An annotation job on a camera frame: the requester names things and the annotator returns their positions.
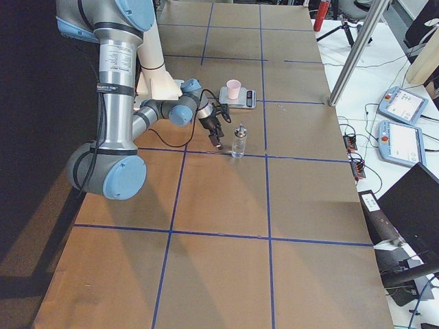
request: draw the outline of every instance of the grid line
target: grid line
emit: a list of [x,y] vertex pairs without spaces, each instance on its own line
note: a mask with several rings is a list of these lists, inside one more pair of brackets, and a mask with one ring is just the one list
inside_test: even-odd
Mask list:
[[313,104],[324,105],[322,101],[277,101],[277,100],[265,100],[266,103],[292,103],[292,104]]
[[195,231],[182,231],[182,230],[164,230],[159,228],[136,228],[130,226],[108,226],[97,224],[75,224],[77,228],[95,228],[103,230],[123,230],[123,231],[139,231],[139,232],[153,232],[153,233],[165,233],[165,234],[179,234],[179,235],[196,235],[196,236],[214,236],[219,238],[232,238],[232,239],[250,239],[250,240],[271,240],[293,243],[310,243],[319,245],[348,245],[355,247],[373,247],[372,243],[362,242],[346,242],[346,241],[329,241],[329,240],[312,240],[312,239],[295,239],[295,238],[281,238],[272,236],[260,236],[260,235],[241,235],[241,234],[227,234],[227,233],[212,233],[212,232],[195,232]]
[[178,177],[176,198],[175,198],[175,201],[174,201],[174,208],[172,209],[171,223],[169,225],[169,233],[168,233],[168,236],[167,236],[166,250],[165,250],[165,256],[163,258],[163,265],[162,265],[162,271],[161,271],[161,275],[160,275],[160,282],[158,284],[156,305],[154,307],[154,316],[152,318],[151,329],[155,329],[156,321],[157,321],[158,307],[159,307],[159,304],[160,304],[160,297],[161,297],[161,292],[162,292],[162,288],[163,288],[163,280],[165,278],[165,270],[166,270],[166,264],[167,264],[167,257],[168,257],[168,254],[169,254],[169,246],[171,245],[172,228],[174,227],[174,219],[175,219],[175,216],[176,216],[178,197],[179,197],[179,194],[180,194],[180,187],[181,187],[181,182],[182,182],[182,177],[183,177],[183,171],[185,169],[186,151],[187,151],[187,145],[185,146],[185,151],[183,153],[183,159],[181,161],[180,176]]
[[207,23],[206,38],[204,39],[203,54],[202,54],[202,57],[201,57],[201,63],[200,63],[200,66],[203,65],[203,62],[204,62],[204,54],[206,53],[207,38],[209,37],[209,27],[210,27],[210,25],[211,25],[212,12],[213,12],[213,5],[214,5],[214,3],[211,4],[211,13],[209,14],[209,21],[208,21],[208,23]]
[[268,138],[267,138],[267,120],[265,115],[265,79],[263,69],[263,34],[262,34],[262,10],[259,5],[259,38],[261,41],[261,79],[262,79],[262,108],[263,108],[263,139],[265,152],[265,189],[267,193],[267,225],[268,225],[268,262],[270,271],[270,305],[272,316],[272,329],[276,329],[276,312],[274,307],[274,276],[273,276],[273,250],[272,250],[272,224],[270,216],[270,179],[268,175]]
[[[211,156],[230,156],[229,153],[219,153],[210,151],[185,151],[182,149],[161,149],[155,147],[138,147],[138,149],[143,151],[168,151],[168,152],[178,152],[178,153],[189,153],[189,154],[207,154]],[[317,159],[317,158],[301,158],[298,156],[270,156],[268,154],[244,154],[247,158],[268,158],[268,159],[284,159],[284,160],[298,160],[298,161],[318,161],[318,162],[337,162],[337,163],[350,163],[349,160],[336,160],[336,159]]]
[[258,58],[234,58],[234,57],[215,57],[215,56],[194,56],[194,55],[163,55],[164,57],[179,57],[179,58],[201,58],[202,60],[253,60],[260,61]]
[[181,26],[181,27],[210,27],[214,29],[253,29],[257,31],[290,31],[290,32],[312,32],[312,29],[274,29],[274,28],[261,28],[261,27],[237,27],[237,26],[221,26],[221,25],[193,25],[193,24],[172,24],[172,23],[158,23],[158,26]]
[[315,61],[309,61],[309,60],[284,60],[285,63],[307,63],[307,64],[321,64],[322,62],[315,62]]

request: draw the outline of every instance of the robotic arm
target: robotic arm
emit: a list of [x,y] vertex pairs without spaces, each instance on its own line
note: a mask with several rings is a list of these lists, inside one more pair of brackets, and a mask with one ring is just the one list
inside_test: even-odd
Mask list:
[[[197,114],[214,146],[223,137],[217,111],[195,79],[177,85],[166,71],[151,0],[57,0],[60,32],[100,44],[97,140],[83,144],[67,163],[70,183],[108,199],[129,199],[147,168],[133,143],[159,119],[188,124]],[[136,59],[142,67],[135,92]],[[134,96],[141,108],[134,112]]]

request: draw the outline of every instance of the tripod stand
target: tripod stand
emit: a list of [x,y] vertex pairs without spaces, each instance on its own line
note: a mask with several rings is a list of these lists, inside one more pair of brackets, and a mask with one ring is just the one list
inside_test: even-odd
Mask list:
[[[336,31],[338,31],[339,29],[343,29],[344,33],[346,34],[346,37],[348,38],[349,45],[352,47],[354,45],[354,38],[352,37],[350,28],[351,27],[349,26],[348,21],[342,19],[342,24],[340,26],[337,26],[335,29],[332,29],[328,33],[323,34],[322,36],[318,37],[316,40],[317,42],[319,42],[323,38],[330,36],[332,33],[336,33]],[[357,28],[357,33],[360,33],[362,25],[358,24],[356,28]]]

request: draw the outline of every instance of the black cable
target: black cable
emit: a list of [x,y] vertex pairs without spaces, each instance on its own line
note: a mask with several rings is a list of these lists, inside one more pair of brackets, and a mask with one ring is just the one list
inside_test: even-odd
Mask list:
[[[202,99],[204,92],[208,92],[208,93],[210,93],[210,94],[213,96],[213,98],[216,100],[216,102],[217,102],[219,105],[221,105],[220,100],[218,99],[218,97],[216,97],[215,94],[212,93],[209,89],[203,89],[203,90],[201,91],[201,94],[200,94],[200,100]],[[166,146],[168,146],[168,147],[173,147],[173,148],[184,147],[184,146],[188,145],[188,144],[192,141],[193,133],[195,132],[195,120],[196,120],[196,117],[197,117],[197,113],[198,113],[199,111],[200,111],[200,109],[197,108],[197,110],[195,111],[195,114],[194,114],[194,116],[193,116],[193,122],[192,122],[192,133],[191,133],[191,136],[189,137],[189,140],[188,140],[186,143],[183,143],[183,144],[181,144],[181,145],[172,145],[172,144],[168,143],[167,141],[165,141],[165,140],[163,139],[162,136],[160,136],[160,134],[159,134],[155,129],[150,128],[150,129],[148,129],[147,131],[151,131],[151,132],[155,133],[155,135],[157,135],[157,137],[161,140],[161,142],[162,142],[163,144],[165,144]],[[230,119],[227,120],[227,119],[224,118],[224,120],[225,120],[227,123],[230,123],[230,122],[231,122]]]
[[[413,257],[417,257],[417,256],[420,256],[420,255],[426,254],[427,252],[429,252],[429,251],[419,252],[416,255],[413,255],[413,256],[407,257],[406,259],[401,260],[400,263],[403,263],[406,260],[412,259]],[[391,273],[401,272],[401,271],[393,270],[395,267],[398,267],[398,266],[400,266],[400,264],[397,264],[395,266],[389,267],[388,269],[382,269],[379,273],[380,273],[380,275],[383,275],[384,273],[387,273],[387,272],[391,272]]]
[[378,175],[378,173],[375,171],[375,170],[373,170],[372,168],[370,168],[369,166],[366,166],[366,165],[364,165],[367,169],[369,169],[369,170],[371,170],[375,175],[377,175],[378,176],[378,178],[379,178],[379,188],[378,188],[378,190],[376,191],[376,192],[374,192],[373,194],[377,194],[379,191],[381,191],[381,189],[383,188],[383,180],[381,179],[381,176],[380,175]]
[[379,146],[375,146],[375,145],[373,145],[372,142],[370,142],[370,137],[368,137],[368,136],[366,136],[366,135],[363,135],[363,134],[357,134],[357,136],[362,136],[362,137],[368,139],[368,140],[369,140],[369,143],[370,143],[370,144],[372,145],[372,147],[374,147],[375,149],[377,149],[377,148],[379,147]]
[[431,139],[434,139],[435,141],[438,141],[438,142],[439,142],[439,138],[436,138],[436,137],[433,137],[433,136],[427,135],[427,134],[424,133],[424,132],[423,132],[423,135],[426,136],[426,137],[430,137]]
[[347,127],[349,127],[350,129],[352,129],[354,132],[352,133],[352,134],[348,134],[347,136],[355,136],[355,135],[357,135],[356,134],[356,132],[355,132],[355,128],[352,126],[352,125],[349,125],[348,123],[339,123],[339,126],[346,126],[346,128],[344,129],[344,133],[343,134],[345,134],[346,135],[346,130],[347,130]]
[[348,118],[343,117],[343,116],[341,116],[341,115],[337,116],[337,119],[338,119],[338,118],[341,118],[341,119],[343,119],[343,120],[346,120],[346,122],[349,124],[349,120],[348,120]]
[[424,119],[428,119],[428,120],[433,120],[433,121],[437,121],[437,122],[439,122],[439,119],[435,119],[435,118],[431,118],[431,117],[427,117],[426,115],[421,115],[420,116],[421,118],[424,118]]
[[415,85],[415,86],[406,87],[406,88],[404,88],[404,89],[410,89],[410,88],[416,88],[416,87],[419,87],[419,86],[428,85],[430,82],[433,82],[434,80],[436,80],[436,79],[438,79],[438,78],[439,78],[439,75],[438,75],[437,77],[433,78],[433,79],[427,80],[427,81],[424,82],[423,84],[417,84],[417,85]]
[[191,136],[189,137],[189,139],[187,140],[187,142],[185,142],[185,143],[183,143],[183,144],[181,144],[181,145],[172,145],[172,144],[169,144],[167,141],[165,141],[165,140],[163,139],[162,136],[160,136],[160,134],[159,134],[155,129],[150,128],[150,129],[147,130],[147,132],[151,131],[151,132],[155,133],[155,135],[157,135],[157,137],[161,140],[161,142],[162,142],[163,144],[165,144],[166,146],[174,147],[174,148],[184,147],[184,146],[188,145],[188,144],[192,141],[193,133],[195,132],[195,120],[196,120],[196,118],[197,118],[197,113],[198,113],[198,111],[200,111],[200,109],[197,109],[197,110],[195,111],[194,116],[193,116],[193,121],[192,121],[192,133],[191,133]]
[[[369,115],[369,112],[368,112],[367,107],[368,107],[369,105],[377,105],[377,106],[378,106],[379,104],[378,104],[378,103],[367,103],[367,104],[364,106],[364,113],[365,113],[365,115],[366,115],[366,126],[365,126],[364,130],[365,130],[365,131],[368,133],[368,135],[369,135],[368,142],[366,143],[366,152],[364,153],[364,160],[366,159],[366,156],[367,156],[367,154],[368,154],[368,144],[370,144],[370,145],[373,146],[373,144],[370,142],[370,137],[372,137],[373,139],[375,139],[376,141],[378,141],[378,138],[375,137],[375,136],[373,136],[373,135],[372,135],[372,132],[369,132],[369,131],[368,131],[368,126],[369,126],[368,115]],[[373,130],[373,126],[374,126],[374,124],[375,124],[375,120],[377,119],[377,114],[378,114],[378,111],[375,111],[375,116],[374,116],[374,118],[373,118],[372,127],[370,127],[370,131]]]
[[414,310],[413,310],[412,316],[410,317],[410,322],[409,322],[409,326],[408,326],[408,328],[411,328],[411,327],[412,327],[412,323],[413,323],[413,320],[414,320],[414,316],[415,316],[415,315],[417,314],[417,312],[418,312],[419,303],[420,303],[420,300],[421,300],[421,298],[422,298],[422,296],[423,296],[423,294],[424,294],[424,291],[425,291],[425,289],[430,285],[431,281],[433,281],[434,278],[435,278],[435,276],[433,276],[430,280],[428,280],[427,283],[425,284],[425,286],[423,287],[423,290],[420,292],[420,294],[419,294],[419,296],[418,296],[418,301],[416,302],[416,306],[414,307]]
[[97,144],[98,140],[101,136],[101,133],[102,133],[102,126],[104,125],[104,117],[105,117],[105,122],[106,122],[106,104],[105,104],[104,95],[101,93],[99,94],[99,100],[100,100],[101,106],[99,107],[99,125],[97,126],[95,150],[93,152],[93,157],[91,158],[91,162],[90,162],[90,166],[88,167],[88,171],[84,177],[84,180],[82,181],[81,189],[80,189],[80,192],[78,194],[78,197],[82,194],[82,192],[84,192],[85,186],[88,184],[88,182],[91,179],[91,176],[93,175],[93,172],[95,171],[96,162],[97,162],[97,153],[99,151],[99,148],[102,146],[102,144],[106,140],[106,131],[105,131],[105,137],[102,139],[100,144]]
[[390,289],[395,289],[395,291],[393,293],[386,293],[386,296],[393,296],[399,290],[399,288],[389,288],[388,290],[390,290]]
[[[349,160],[351,160],[354,163],[357,172],[358,173],[364,172],[364,167],[366,166],[366,164],[361,154],[357,152],[348,152],[348,155],[349,155]],[[357,186],[359,181],[359,176],[354,175],[354,177],[355,177],[355,186]]]
[[[367,69],[367,68],[369,68],[369,67],[380,67],[380,66],[383,66],[383,65],[386,65],[386,64],[389,64],[389,63],[396,62],[397,60],[400,60],[401,58],[404,58],[404,57],[407,56],[407,55],[410,56],[410,55],[413,53],[413,51],[415,51],[415,49],[412,50],[412,51],[409,52],[409,53],[404,53],[404,55],[402,55],[401,57],[398,57],[398,58],[396,58],[396,59],[394,59],[394,60],[390,60],[390,61],[388,61],[388,62],[384,62],[384,63],[378,64],[378,65],[356,66],[355,68],[356,68],[356,69]],[[344,66],[344,64],[331,64],[331,63],[323,63],[323,65],[329,65],[329,66]]]
[[[83,55],[83,57],[86,59],[86,61],[90,65],[90,67],[91,67],[91,69],[93,71],[93,74],[95,75],[96,83],[98,84],[99,81],[100,81],[99,80],[99,74],[97,73],[97,70],[95,68],[95,65],[94,65],[93,61],[90,59],[90,57],[88,56],[88,54],[84,50],[79,48],[70,38],[69,38],[69,40],[72,42],[72,45]],[[95,150],[93,152],[93,157],[91,158],[90,166],[88,166],[88,170],[86,172],[84,180],[82,181],[82,184],[80,186],[80,192],[79,192],[77,197],[79,197],[84,192],[84,189],[85,189],[86,185],[90,181],[90,178],[93,175],[93,172],[94,172],[95,167],[96,167],[97,153],[99,151],[99,148],[102,146],[102,144],[106,140],[106,131],[105,131],[104,132],[104,138],[102,139],[102,142],[100,144],[98,144],[98,141],[99,141],[100,136],[102,134],[102,128],[103,128],[103,125],[104,125],[104,120],[105,120],[105,127],[107,126],[107,110],[106,110],[106,104],[105,104],[104,95],[99,93],[98,98],[99,98],[100,107],[99,107],[99,123],[98,123],[98,126],[97,126],[96,141],[95,141]]]
[[[409,57],[413,54],[413,52],[415,51],[415,49],[413,48],[410,53],[407,55],[407,60],[409,60]],[[408,67],[408,69],[406,70],[405,74],[404,74],[404,78],[403,78],[403,82],[401,83],[401,88],[404,87],[404,82],[405,82],[405,77],[407,77],[407,72],[409,71],[410,66]]]

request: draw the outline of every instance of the cardboard sheet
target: cardboard sheet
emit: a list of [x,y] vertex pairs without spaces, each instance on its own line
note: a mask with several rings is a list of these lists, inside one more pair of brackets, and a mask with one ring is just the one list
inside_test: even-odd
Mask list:
[[35,328],[393,328],[307,9],[171,1],[158,23],[174,78],[257,107],[220,119],[221,152],[199,123],[188,147],[139,137],[147,182],[86,196]]

